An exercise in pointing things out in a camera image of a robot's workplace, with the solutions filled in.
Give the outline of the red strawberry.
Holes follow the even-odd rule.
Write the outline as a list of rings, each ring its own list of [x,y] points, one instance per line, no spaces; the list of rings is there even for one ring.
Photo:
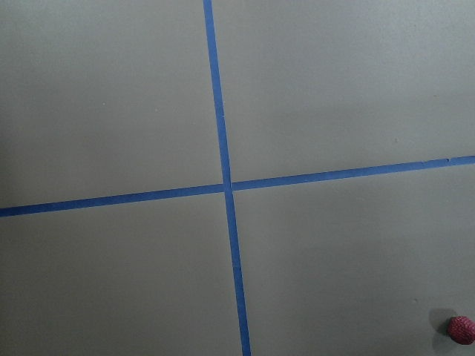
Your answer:
[[[447,327],[448,336],[460,345],[474,343],[474,322],[466,316],[452,317]]]

